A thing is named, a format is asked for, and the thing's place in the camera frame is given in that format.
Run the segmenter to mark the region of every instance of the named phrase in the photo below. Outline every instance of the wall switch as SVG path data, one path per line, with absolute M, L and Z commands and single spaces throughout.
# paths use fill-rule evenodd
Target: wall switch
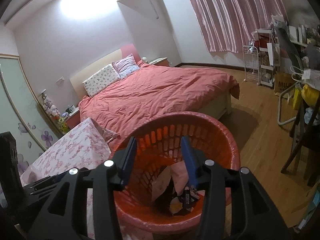
M 64 81 L 64 77 L 61 77 L 56 81 L 56 84 L 60 85 L 63 81 Z

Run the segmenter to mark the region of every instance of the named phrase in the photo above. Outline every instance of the purple pillow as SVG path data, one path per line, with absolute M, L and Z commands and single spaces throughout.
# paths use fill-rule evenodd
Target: purple pillow
M 125 78 L 130 75 L 132 72 L 139 69 L 138 65 L 134 60 L 133 54 L 130 54 L 128 57 L 125 57 L 118 62 L 112 63 L 115 70 L 119 73 L 121 78 Z

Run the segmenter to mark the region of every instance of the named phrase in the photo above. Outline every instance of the pink duvet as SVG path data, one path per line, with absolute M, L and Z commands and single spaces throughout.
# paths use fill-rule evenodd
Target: pink duvet
M 150 117 L 176 111 L 197 111 L 225 91 L 239 98 L 236 79 L 209 68 L 171 68 L 141 64 L 93 98 L 79 103 L 81 120 L 88 117 L 99 125 L 126 136 Z M 113 151 L 118 140 L 110 143 Z

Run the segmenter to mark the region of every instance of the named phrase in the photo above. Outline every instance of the basket rim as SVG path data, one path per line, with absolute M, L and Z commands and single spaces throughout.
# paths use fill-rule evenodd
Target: basket rim
M 232 170 L 239 170 L 240 169 L 240 155 L 239 155 L 236 141 L 234 140 L 234 137 L 231 134 L 231 132 L 228 130 L 228 128 L 224 124 L 222 124 L 217 119 L 215 119 L 211 116 L 208 116 L 206 114 L 198 113 L 198 112 L 191 112 L 191 111 L 172 112 L 172 113 L 167 113 L 167 114 L 162 114 L 162 115 L 152 117 L 152 118 L 144 121 L 142 124 L 137 125 L 134 129 L 132 129 L 132 131 L 128 135 L 123 136 L 120 139 L 120 141 L 117 143 L 117 145 L 115 147 L 115 149 L 116 149 L 115 151 L 117 151 L 119 146 L 122 143 L 124 143 L 128 138 L 130 138 L 133 135 L 133 133 L 137 129 L 139 129 L 140 127 L 145 126 L 146 124 L 148 124 L 154 120 L 164 118 L 166 116 L 175 116 L 175 115 L 195 116 L 195 117 L 202 118 L 202 119 L 212 123 L 216 127 L 219 127 L 221 132 L 226 137 L 227 142 L 230 147 L 230 150 L 231 150 L 230 169 L 232 169 Z M 231 191 L 230 191 L 230 189 L 226 189 L 226 205 L 229 205 L 230 203 L 231 203 Z M 135 226 L 137 228 L 140 228 L 142 230 L 149 231 L 152 233 L 177 232 L 177 228 L 179 229 L 179 232 L 184 232 L 184 231 L 192 229 L 192 227 L 197 226 L 199 224 L 200 218 L 201 218 L 201 214 L 199 214 L 193 218 L 187 219 L 182 222 L 177 222 L 177 223 L 172 223 L 172 224 L 163 224 L 163 225 L 159 225 L 159 224 L 155 224 L 155 223 L 148 223 L 146 225 L 146 223 L 142 222 L 140 219 L 135 218 L 135 217 L 131 216 L 130 214 L 125 213 L 117 205 L 116 199 L 115 199 L 115 204 L 116 204 L 116 210 L 117 210 L 118 216 L 121 220 L 124 220 L 125 222 L 131 224 L 132 226 Z

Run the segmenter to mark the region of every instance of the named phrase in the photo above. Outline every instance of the baseboard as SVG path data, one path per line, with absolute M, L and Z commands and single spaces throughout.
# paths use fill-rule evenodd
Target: baseboard
M 218 68 L 227 68 L 227 69 L 234 69 L 234 70 L 241 70 L 244 71 L 244 67 L 239 66 L 230 66 L 230 65 L 220 65 L 220 64 L 210 64 L 210 63 L 191 63 L 191 62 L 182 62 L 175 67 L 181 67 L 182 65 L 189 65 L 189 66 L 203 66 L 203 67 L 218 67 Z

